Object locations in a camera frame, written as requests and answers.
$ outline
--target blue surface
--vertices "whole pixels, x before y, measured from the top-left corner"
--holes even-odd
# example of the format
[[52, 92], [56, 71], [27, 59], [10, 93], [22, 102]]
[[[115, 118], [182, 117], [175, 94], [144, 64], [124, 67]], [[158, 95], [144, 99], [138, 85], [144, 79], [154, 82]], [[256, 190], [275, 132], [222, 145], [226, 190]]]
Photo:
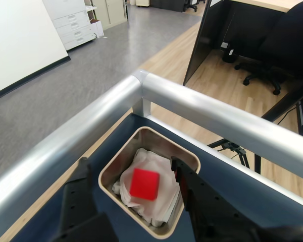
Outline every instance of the blue surface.
[[[148, 126], [198, 156], [199, 176], [211, 184], [227, 201], [263, 227], [303, 225], [303, 206], [243, 172], [222, 162], [156, 123], [134, 114], [126, 117], [90, 156], [93, 194], [99, 212], [106, 212], [120, 241], [157, 241], [113, 202], [97, 184], [100, 171], [142, 126]], [[58, 230], [61, 213], [60, 189], [25, 225], [12, 241], [50, 241]], [[174, 233], [165, 241], [193, 241], [190, 218], [183, 211]]]

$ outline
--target aluminum rail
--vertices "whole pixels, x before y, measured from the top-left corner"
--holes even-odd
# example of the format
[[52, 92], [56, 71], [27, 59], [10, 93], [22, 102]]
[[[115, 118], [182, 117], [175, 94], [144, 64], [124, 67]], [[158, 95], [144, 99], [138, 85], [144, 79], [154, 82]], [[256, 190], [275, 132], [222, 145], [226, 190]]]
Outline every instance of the aluminum rail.
[[146, 71], [137, 71], [59, 127], [0, 178], [0, 236], [131, 107], [134, 113], [149, 116], [150, 102], [303, 177], [300, 135]]
[[303, 136], [154, 74], [142, 86], [143, 98], [303, 178]]
[[0, 178], [0, 236], [116, 121], [141, 99], [130, 76], [83, 109]]
[[181, 138], [185, 139], [186, 141], [190, 142], [191, 144], [195, 145], [196, 147], [199, 147], [200, 149], [208, 152], [209, 154], [213, 155], [214, 157], [217, 157], [221, 161], [233, 166], [234, 168], [240, 170], [241, 172], [249, 175], [250, 177], [258, 180], [259, 182], [267, 185], [268, 187], [278, 191], [279, 193], [291, 198], [292, 200], [296, 201], [297, 203], [300, 203], [303, 205], [303, 198], [294, 194], [293, 192], [281, 187], [280, 185], [274, 183], [273, 181], [265, 178], [264, 176], [254, 172], [253, 170], [250, 170], [246, 168], [245, 166], [241, 165], [240, 163], [232, 161], [229, 157], [225, 156], [224, 154], [217, 152], [216, 150], [210, 148], [209, 146], [201, 143], [200, 141], [197, 141], [196, 139], [191, 138], [190, 136], [182, 133], [181, 131], [167, 125], [166, 123], [160, 121], [156, 117], [149, 115], [147, 116], [148, 119], [151, 121], [159, 124], [160, 126], [163, 126], [164, 128], [168, 129], [169, 131], [173, 132], [174, 134], [180, 136]]

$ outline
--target square container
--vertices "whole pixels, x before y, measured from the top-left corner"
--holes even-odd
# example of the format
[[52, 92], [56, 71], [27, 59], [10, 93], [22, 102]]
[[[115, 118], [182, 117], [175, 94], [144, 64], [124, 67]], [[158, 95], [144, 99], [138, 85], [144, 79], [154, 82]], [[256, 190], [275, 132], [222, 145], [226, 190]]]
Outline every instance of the square container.
[[150, 150], [160, 156], [170, 159], [171, 156], [176, 156], [183, 160], [196, 173], [199, 172], [201, 164], [196, 155], [169, 140], [165, 136], [156, 132], [149, 127], [139, 128], [126, 142], [126, 144], [118, 151], [112, 160], [101, 171], [98, 184], [100, 188], [115, 201], [130, 217], [139, 223], [147, 232], [158, 239], [168, 238], [173, 232], [184, 209], [182, 196], [179, 195], [172, 211], [172, 214], [167, 223], [161, 227], [154, 227], [148, 224], [140, 217], [133, 209], [128, 208], [121, 201], [120, 196], [112, 191], [113, 184], [120, 178], [132, 163], [136, 151], [139, 148]]

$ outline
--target red cube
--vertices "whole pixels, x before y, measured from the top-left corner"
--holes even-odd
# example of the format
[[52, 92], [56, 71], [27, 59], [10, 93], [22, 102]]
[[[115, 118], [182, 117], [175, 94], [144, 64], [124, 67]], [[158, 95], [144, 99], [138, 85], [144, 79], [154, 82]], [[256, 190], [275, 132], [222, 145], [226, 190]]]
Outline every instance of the red cube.
[[134, 197], [155, 200], [159, 183], [160, 175], [157, 172], [135, 168], [129, 193]]

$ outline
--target black chair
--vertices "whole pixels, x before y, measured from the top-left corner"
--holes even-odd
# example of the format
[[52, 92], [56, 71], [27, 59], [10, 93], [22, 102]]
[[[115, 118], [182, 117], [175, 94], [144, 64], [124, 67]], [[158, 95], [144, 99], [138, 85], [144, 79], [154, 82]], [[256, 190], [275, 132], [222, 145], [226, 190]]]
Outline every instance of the black chair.
[[194, 12], [197, 11], [197, 6], [196, 4], [191, 4], [192, 0], [185, 0], [184, 2], [184, 7], [183, 7], [183, 11], [185, 12], [188, 8], [192, 8], [194, 9]]
[[276, 70], [282, 68], [294, 77], [303, 76], [303, 2], [285, 13], [277, 22], [271, 33], [260, 45], [258, 57], [261, 64], [240, 63], [236, 70], [244, 69], [252, 74], [247, 76], [243, 84], [249, 85], [253, 78], [266, 79], [273, 84], [274, 95], [280, 93], [280, 85]]

